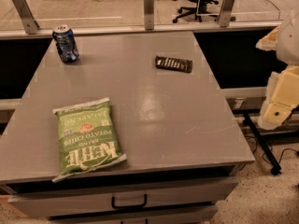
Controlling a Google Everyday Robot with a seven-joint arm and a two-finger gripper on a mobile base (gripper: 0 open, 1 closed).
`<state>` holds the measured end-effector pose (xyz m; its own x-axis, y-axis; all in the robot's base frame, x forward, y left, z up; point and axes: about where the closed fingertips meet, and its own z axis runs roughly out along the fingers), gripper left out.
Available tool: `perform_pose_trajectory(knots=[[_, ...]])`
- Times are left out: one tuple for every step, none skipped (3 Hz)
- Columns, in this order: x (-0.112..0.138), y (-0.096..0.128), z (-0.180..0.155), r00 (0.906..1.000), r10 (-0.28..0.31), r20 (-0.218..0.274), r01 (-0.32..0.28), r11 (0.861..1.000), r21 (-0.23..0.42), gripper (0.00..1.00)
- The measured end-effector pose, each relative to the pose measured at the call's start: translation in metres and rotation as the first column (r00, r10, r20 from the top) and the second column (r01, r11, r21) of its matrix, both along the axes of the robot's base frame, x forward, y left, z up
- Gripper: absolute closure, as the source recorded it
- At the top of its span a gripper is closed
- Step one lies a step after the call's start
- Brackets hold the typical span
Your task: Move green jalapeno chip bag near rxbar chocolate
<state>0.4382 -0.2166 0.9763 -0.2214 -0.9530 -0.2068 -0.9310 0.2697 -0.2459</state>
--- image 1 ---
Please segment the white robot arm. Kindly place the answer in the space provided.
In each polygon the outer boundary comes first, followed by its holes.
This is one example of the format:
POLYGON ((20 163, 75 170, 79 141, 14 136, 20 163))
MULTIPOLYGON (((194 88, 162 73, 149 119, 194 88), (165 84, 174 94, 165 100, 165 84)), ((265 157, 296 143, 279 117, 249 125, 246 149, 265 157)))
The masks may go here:
POLYGON ((262 129, 274 130, 299 106, 299 10, 295 8, 280 26, 257 42, 256 48, 274 50, 287 64, 282 72, 272 72, 268 78, 258 117, 262 129))

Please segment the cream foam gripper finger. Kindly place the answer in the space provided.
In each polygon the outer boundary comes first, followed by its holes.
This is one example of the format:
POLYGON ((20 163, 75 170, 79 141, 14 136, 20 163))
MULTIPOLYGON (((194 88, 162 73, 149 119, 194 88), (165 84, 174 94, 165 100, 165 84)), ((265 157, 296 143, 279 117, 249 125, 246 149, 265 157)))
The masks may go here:
POLYGON ((275 50, 277 47, 278 31, 279 31, 279 27, 276 27, 268 35, 261 38, 257 42, 256 48, 265 51, 275 50))
POLYGON ((281 73, 272 72, 265 95, 258 125, 274 130, 299 106, 299 67, 288 65, 281 73))

